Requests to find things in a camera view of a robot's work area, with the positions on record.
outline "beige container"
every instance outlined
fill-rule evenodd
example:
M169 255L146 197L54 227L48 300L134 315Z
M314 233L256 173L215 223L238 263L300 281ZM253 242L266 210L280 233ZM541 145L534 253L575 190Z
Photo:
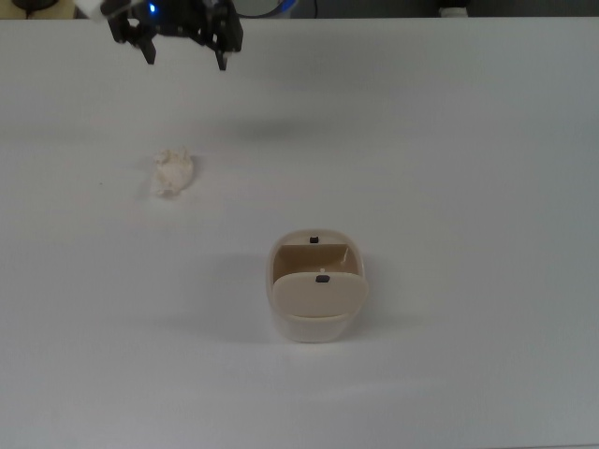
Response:
M291 340L338 338L368 295L364 263L347 236L330 230L287 234L272 248L267 291L275 324Z

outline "open lid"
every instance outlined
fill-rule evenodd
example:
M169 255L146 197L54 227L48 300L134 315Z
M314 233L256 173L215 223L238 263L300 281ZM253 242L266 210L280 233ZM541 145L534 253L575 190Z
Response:
M279 312L306 318L353 314L367 295L363 277L342 272L292 273L272 287L272 301Z

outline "plastic container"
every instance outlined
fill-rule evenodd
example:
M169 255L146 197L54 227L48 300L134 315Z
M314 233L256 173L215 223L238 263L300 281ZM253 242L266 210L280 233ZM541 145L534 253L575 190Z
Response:
M287 234L270 252L267 292L283 335L310 343L335 340L368 296L358 247L331 230Z

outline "container lid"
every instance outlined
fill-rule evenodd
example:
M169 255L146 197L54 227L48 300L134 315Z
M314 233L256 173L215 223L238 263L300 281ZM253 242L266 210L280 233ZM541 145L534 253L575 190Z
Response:
M278 312L305 318L354 314L368 295L366 280L353 273L299 272L279 278L272 287Z

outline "robotic arm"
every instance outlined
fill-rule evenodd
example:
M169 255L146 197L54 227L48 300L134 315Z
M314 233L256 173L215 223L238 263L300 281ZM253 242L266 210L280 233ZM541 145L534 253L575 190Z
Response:
M90 0L78 6L89 11ZM241 51L243 29L233 0L103 0L99 14L90 15L107 19L114 40L140 49L148 64L156 57L156 35L189 37L208 47L221 70L231 53Z

